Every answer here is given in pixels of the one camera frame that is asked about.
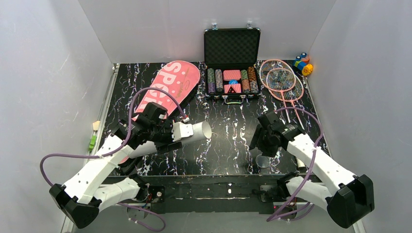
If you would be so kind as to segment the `clear tube lid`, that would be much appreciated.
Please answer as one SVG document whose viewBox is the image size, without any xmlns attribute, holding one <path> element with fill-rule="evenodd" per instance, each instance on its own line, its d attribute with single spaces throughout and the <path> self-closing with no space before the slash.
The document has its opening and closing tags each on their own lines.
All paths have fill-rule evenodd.
<svg viewBox="0 0 412 233">
<path fill-rule="evenodd" d="M 263 156 L 262 154 L 259 154 L 256 157 L 256 164 L 259 168 L 268 168 L 271 164 L 271 161 L 268 156 Z"/>
</svg>

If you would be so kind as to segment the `white shuttlecock tube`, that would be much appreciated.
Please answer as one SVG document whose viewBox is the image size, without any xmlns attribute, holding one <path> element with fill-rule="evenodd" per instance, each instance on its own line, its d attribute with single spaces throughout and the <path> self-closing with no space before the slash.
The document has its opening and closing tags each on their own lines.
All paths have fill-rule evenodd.
<svg viewBox="0 0 412 233">
<path fill-rule="evenodd" d="M 212 136 L 212 129 L 207 121 L 196 124 L 186 124 L 177 122 L 172 125 L 172 133 L 170 143 L 155 143 L 148 141 L 137 147 L 132 153 L 128 155 L 129 158 L 137 158 L 147 154 L 166 153 L 171 150 L 181 148 L 181 146 L 210 139 Z"/>
</svg>

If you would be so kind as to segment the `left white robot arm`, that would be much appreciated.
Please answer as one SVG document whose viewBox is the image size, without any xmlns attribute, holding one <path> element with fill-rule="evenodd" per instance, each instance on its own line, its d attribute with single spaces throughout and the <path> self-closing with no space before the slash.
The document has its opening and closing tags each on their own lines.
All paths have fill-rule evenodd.
<svg viewBox="0 0 412 233">
<path fill-rule="evenodd" d="M 181 147 L 181 142 L 173 140 L 173 126 L 167 116 L 165 107 L 148 103 L 142 112 L 137 113 L 136 120 L 119 121 L 96 157 L 71 179 L 51 186 L 49 194 L 77 228 L 87 227 L 102 210 L 119 202 L 148 198 L 149 184 L 137 175 L 105 187 L 101 185 L 113 170 L 120 167 L 121 161 L 131 158 L 134 152 L 142 155 L 166 153 Z"/>
</svg>

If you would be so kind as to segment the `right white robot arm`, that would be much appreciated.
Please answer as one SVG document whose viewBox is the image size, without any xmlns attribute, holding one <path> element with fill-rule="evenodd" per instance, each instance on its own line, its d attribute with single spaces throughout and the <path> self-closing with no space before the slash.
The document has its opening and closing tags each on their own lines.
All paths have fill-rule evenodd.
<svg viewBox="0 0 412 233">
<path fill-rule="evenodd" d="M 284 200 L 301 198 L 326 210 L 345 229 L 374 210 L 374 184 L 367 175 L 358 176 L 342 167 L 317 147 L 301 127 L 284 124 L 275 112 L 258 117 L 258 121 L 251 149 L 272 156 L 282 148 L 308 167 L 305 177 L 291 172 L 259 194 Z"/>
</svg>

